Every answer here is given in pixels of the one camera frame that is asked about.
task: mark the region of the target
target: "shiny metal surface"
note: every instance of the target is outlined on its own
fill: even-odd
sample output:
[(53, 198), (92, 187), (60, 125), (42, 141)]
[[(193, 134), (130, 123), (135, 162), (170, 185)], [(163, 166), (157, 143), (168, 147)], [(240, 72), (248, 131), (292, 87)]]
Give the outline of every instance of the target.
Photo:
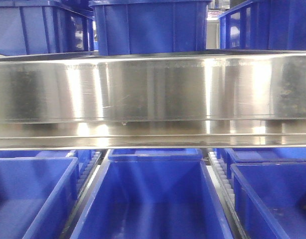
[(306, 52), (0, 59), (0, 149), (232, 145), (306, 145)]

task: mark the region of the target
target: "blue plastic crate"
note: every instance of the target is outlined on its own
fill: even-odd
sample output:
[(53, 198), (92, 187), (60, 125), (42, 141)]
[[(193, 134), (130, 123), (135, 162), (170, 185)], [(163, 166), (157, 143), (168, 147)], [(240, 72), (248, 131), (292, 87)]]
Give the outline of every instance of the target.
[(232, 178), (233, 163), (306, 162), (306, 148), (226, 148), (223, 169), (228, 179)]
[(125, 148), (111, 150), (109, 160), (200, 160), (202, 151), (197, 148)]
[(222, 49), (306, 50), (306, 0), (248, 0), (219, 18)]
[(92, 160), (95, 150), (79, 149), (79, 150), (8, 150), (0, 151), (0, 158), (55, 158), (55, 157), (77, 157), (79, 161), (79, 175), (82, 175), (85, 168)]
[(71, 239), (232, 239), (201, 157), (170, 160), (164, 153), (165, 160), (104, 160)]
[(0, 159), (0, 239), (58, 238), (77, 174), (76, 158)]
[(235, 210), (252, 239), (306, 239), (306, 162), (232, 170)]
[(92, 14), (52, 0), (0, 0), (0, 54), (93, 50)]
[(90, 1), (100, 55), (200, 51), (211, 0)]

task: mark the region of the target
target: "blue plastic bin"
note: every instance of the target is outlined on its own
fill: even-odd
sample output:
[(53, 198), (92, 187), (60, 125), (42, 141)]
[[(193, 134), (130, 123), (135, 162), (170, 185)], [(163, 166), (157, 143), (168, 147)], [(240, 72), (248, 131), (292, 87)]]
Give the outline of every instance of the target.
[(100, 55), (200, 51), (211, 0), (90, 1)]
[(0, 239), (58, 238), (77, 174), (76, 158), (0, 159)]
[(248, 0), (219, 19), (222, 49), (306, 50), (306, 0)]
[(306, 162), (306, 148), (226, 148), (223, 158), (226, 176), (232, 178), (233, 163)]
[(252, 239), (306, 239), (306, 162), (232, 170), (235, 210)]
[(88, 163), (92, 160), (95, 150), (79, 149), (79, 150), (8, 150), (0, 151), (0, 158), (55, 158), (55, 157), (77, 157), (79, 161), (79, 175), (83, 173)]
[(0, 54), (93, 50), (92, 14), (52, 0), (0, 0)]
[(201, 157), (163, 159), (155, 149), (151, 158), (141, 155), (103, 161), (71, 239), (233, 238)]
[(108, 158), (118, 160), (200, 160), (202, 151), (197, 148), (122, 148), (111, 150)]

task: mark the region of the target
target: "bin rim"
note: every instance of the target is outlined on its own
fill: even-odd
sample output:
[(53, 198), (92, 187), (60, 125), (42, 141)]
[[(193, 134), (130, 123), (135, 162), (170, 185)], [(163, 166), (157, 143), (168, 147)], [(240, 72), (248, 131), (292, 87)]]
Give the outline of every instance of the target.
[(172, 2), (207, 2), (210, 3), (212, 0), (92, 0), (89, 1), (90, 7), (99, 5), (128, 5), (136, 3), (172, 3)]

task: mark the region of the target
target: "stainless steel rail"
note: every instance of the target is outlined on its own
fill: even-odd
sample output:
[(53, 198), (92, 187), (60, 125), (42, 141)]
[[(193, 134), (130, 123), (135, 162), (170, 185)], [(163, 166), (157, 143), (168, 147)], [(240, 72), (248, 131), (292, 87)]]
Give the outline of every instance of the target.
[(0, 59), (0, 149), (306, 146), (306, 52)]

